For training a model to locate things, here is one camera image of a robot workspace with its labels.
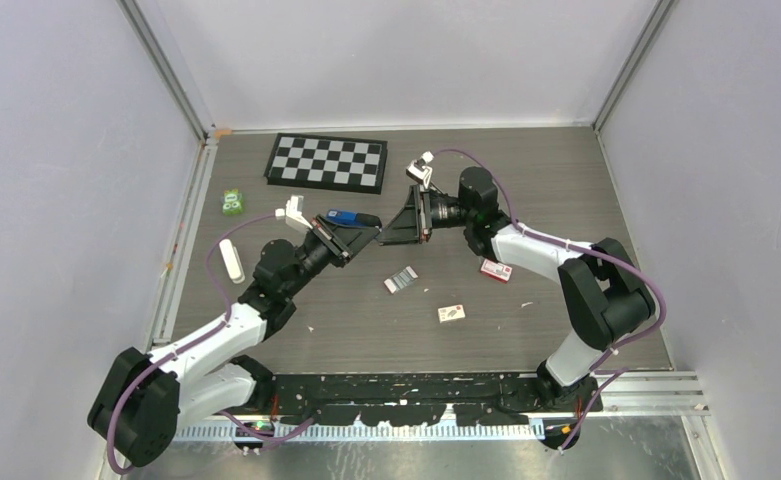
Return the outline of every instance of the white wall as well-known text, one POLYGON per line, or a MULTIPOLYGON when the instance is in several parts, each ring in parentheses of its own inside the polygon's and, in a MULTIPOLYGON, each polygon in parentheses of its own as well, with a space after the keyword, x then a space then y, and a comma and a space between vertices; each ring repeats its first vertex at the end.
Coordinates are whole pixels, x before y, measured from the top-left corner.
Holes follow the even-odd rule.
POLYGON ((654 3, 143 2, 198 110, 234 129, 587 124, 654 3))
POLYGON ((781 1, 679 2, 603 130, 737 478, 781 478, 781 1))
POLYGON ((198 144, 117 4, 0 1, 0 479, 88 479, 198 144))

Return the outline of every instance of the floor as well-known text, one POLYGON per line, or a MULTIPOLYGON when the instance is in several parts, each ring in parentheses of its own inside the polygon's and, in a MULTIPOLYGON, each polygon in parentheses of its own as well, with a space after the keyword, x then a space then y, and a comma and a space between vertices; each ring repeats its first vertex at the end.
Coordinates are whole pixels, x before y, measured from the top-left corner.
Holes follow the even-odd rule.
MULTIPOLYGON (((515 214, 529 226, 573 240, 605 237, 634 252, 599 144, 589 128, 484 129, 339 133, 388 141, 381 195, 266 185, 263 170, 275 135, 225 136, 219 143, 203 214, 174 329, 175 339, 211 321, 224 309, 204 269, 204 257, 225 230, 255 215, 283 207, 291 194, 305 196, 305 216, 330 208, 389 220, 402 207, 411 181, 405 167, 426 150, 455 147, 485 161, 511 195, 515 214), (239 188, 246 213, 226 217, 220 196, 239 188)), ((438 157, 433 181, 455 193, 459 155, 438 157)), ((268 220, 235 233, 248 277, 227 280, 218 252, 213 272, 236 298, 251 280, 263 245, 303 236, 268 220)), ((461 229, 438 230, 425 245, 373 244, 345 269, 327 268, 296 298, 298 310, 286 327, 247 352, 279 373, 378 373, 533 370, 570 330, 560 287, 516 270, 508 284, 478 273, 479 259, 461 229), (389 295, 384 279, 412 266, 420 278, 389 295), (463 304, 467 317, 439 324, 437 309, 463 304)), ((624 348, 606 367, 669 368, 660 335, 624 348)))
POLYGON ((678 417, 589 418, 561 457, 536 441, 295 443, 243 456, 233 444, 173 442, 133 480, 503 478, 698 479, 678 417))

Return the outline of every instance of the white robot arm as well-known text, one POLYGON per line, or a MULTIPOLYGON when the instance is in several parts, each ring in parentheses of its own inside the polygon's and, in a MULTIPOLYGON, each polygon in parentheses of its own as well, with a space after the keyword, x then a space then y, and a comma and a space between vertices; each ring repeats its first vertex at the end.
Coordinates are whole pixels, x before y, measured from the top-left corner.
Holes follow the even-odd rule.
POLYGON ((595 244, 570 242, 512 222, 499 210, 499 191, 484 168, 465 169, 458 196, 449 196, 430 181, 432 159, 428 153, 411 162, 407 174, 417 184, 411 185, 405 206, 376 240, 382 245, 423 243, 434 229, 464 227, 464 237, 476 255, 559 283, 572 330, 537 374, 542 398, 562 397, 589 375, 611 345, 652 316, 655 302, 648 288, 615 265, 558 246, 576 245, 631 264, 620 242, 610 238, 595 244), (556 240, 558 245, 540 238, 556 240), (608 285, 603 288, 600 282, 604 281, 608 285))
POLYGON ((302 197, 293 196, 276 217, 304 232, 304 242, 298 247, 281 239, 267 243, 251 285, 231 305, 227 319, 222 314, 148 355, 129 348, 117 356, 87 417, 105 438, 123 392, 141 372, 160 365, 119 412, 115 448, 133 465, 147 465, 178 430, 209 415, 234 406, 268 407, 274 395, 272 372, 247 356, 234 356, 281 330, 296 311, 293 297, 311 279, 329 264, 347 265, 379 233, 375 227, 339 225, 323 216, 308 221, 301 207, 302 197), (206 340, 195 344, 202 336, 206 340), (175 355, 190 343, 195 346, 175 355))

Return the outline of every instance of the black and white checkerboard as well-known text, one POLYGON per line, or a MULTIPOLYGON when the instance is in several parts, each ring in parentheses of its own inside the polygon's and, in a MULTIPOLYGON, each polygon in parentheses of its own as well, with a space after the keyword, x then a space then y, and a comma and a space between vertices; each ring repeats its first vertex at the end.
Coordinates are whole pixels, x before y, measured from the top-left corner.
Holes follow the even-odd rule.
POLYGON ((264 176, 269 185, 381 193, 387 142, 278 134, 264 176))

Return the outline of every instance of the gray tabletop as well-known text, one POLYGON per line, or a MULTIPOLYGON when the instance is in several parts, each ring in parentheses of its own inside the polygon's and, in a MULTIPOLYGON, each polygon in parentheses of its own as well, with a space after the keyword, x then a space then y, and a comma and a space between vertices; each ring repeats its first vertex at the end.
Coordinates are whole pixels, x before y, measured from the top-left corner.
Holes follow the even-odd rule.
MULTIPOLYGON (((204 256, 228 228, 283 207, 291 194, 305 196, 305 216, 330 208, 371 213, 386 223, 402 207, 411 181, 405 167, 426 150, 456 147, 485 161, 511 195, 515 215, 529 226, 572 240, 613 237, 633 255, 631 242, 599 145, 589 128, 420 130, 335 133, 388 141, 381 195, 266 185, 263 171, 275 135, 225 136, 193 248, 173 338, 211 321, 223 300, 204 270, 204 256), (246 213, 226 217, 220 196, 230 188, 245 195, 246 213)), ((432 164, 433 181, 457 192, 471 162, 446 154, 432 164)), ((246 282, 227 279, 221 257, 212 267, 231 298, 248 286, 263 245, 303 236, 267 220, 235 233, 246 282)), ((425 245, 364 249, 344 269, 327 268, 295 297, 298 310, 284 329, 248 354, 279 373, 435 372, 533 370, 570 330, 560 287, 515 270, 508 284, 478 272, 462 229, 438 230, 425 245), (412 286, 390 295, 383 281, 410 265, 412 286), (440 324, 437 309, 463 304, 466 318, 440 324)), ((659 335, 624 348, 606 366, 669 368, 659 335)))

